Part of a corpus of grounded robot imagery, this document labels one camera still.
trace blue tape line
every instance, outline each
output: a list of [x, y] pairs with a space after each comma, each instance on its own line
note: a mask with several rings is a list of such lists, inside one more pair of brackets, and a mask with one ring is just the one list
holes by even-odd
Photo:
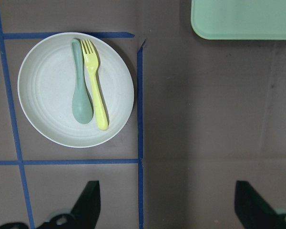
[[0, 166], [17, 166], [19, 161], [0, 161]]
[[137, 53], [137, 98], [138, 98], [138, 206], [139, 229], [143, 229], [143, 46]]
[[[61, 32], [25, 32], [25, 33], [4, 33], [4, 39], [44, 39]], [[81, 32], [96, 38], [132, 38], [129, 32]]]
[[92, 160], [32, 160], [23, 161], [28, 166], [43, 165], [98, 165], [98, 164], [137, 164], [138, 159], [92, 159]]
[[6, 58], [6, 52], [5, 52], [5, 44], [4, 44], [4, 39], [3, 39], [1, 17], [0, 17], [0, 54], [1, 54], [3, 76], [4, 76], [6, 94], [8, 98], [11, 126], [13, 130], [17, 159], [19, 163], [19, 170], [20, 170], [20, 177], [21, 177], [22, 188], [23, 188], [23, 193], [24, 193], [24, 199], [25, 199], [26, 208], [28, 212], [30, 227], [35, 228], [25, 171], [24, 171], [23, 165], [21, 164], [22, 154], [21, 154], [21, 148], [20, 148], [20, 140], [19, 140], [19, 134], [18, 134], [15, 108], [14, 108], [14, 100], [13, 100], [13, 95], [12, 95], [12, 90], [11, 90], [11, 85], [10, 85], [10, 75], [9, 75], [8, 63], [7, 63], [7, 58]]

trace mint green tray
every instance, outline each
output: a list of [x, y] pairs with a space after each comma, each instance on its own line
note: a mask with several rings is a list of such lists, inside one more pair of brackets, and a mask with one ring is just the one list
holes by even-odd
[[286, 40], [286, 0], [192, 0], [191, 23], [205, 39]]

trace fork handle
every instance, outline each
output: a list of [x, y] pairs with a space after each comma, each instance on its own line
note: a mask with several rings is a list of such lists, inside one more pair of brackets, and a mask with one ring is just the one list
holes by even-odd
[[101, 130], [106, 130], [108, 128], [108, 119], [102, 101], [100, 89], [96, 80], [96, 71], [88, 70], [88, 72], [91, 83], [92, 102], [96, 124]]

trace yellow fork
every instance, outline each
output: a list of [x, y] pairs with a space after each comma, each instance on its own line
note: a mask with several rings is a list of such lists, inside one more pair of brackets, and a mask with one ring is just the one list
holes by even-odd
[[108, 128], [108, 119], [105, 112], [104, 104], [102, 102], [100, 89], [96, 80], [96, 72], [99, 67], [99, 59], [90, 40], [81, 40], [81, 45], [84, 62], [88, 70], [91, 83], [92, 102], [96, 124], [101, 130], [106, 130]]

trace green spoon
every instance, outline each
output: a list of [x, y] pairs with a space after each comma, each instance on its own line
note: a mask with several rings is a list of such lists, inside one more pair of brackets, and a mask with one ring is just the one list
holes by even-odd
[[92, 106], [86, 90], [81, 43], [77, 39], [71, 42], [76, 70], [76, 84], [72, 99], [73, 116], [79, 123], [87, 124], [93, 116]]

